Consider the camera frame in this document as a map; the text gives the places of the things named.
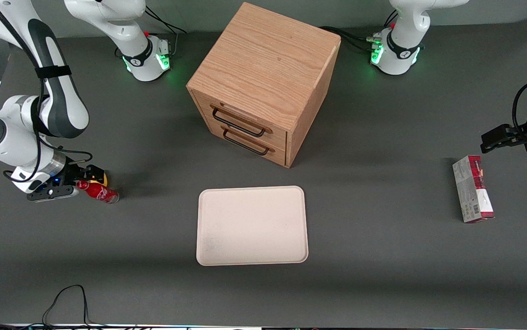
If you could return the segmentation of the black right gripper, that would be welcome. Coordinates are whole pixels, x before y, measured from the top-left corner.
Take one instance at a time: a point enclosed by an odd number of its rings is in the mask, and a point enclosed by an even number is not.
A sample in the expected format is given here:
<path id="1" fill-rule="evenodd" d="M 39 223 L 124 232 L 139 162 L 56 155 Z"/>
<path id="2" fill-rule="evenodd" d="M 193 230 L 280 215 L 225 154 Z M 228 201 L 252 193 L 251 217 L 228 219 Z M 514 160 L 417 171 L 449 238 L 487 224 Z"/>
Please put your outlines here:
<path id="1" fill-rule="evenodd" d="M 49 178 L 49 193 L 79 193 L 79 182 L 97 182 L 107 185 L 107 176 L 103 169 L 87 165 L 66 164 L 58 174 Z"/>

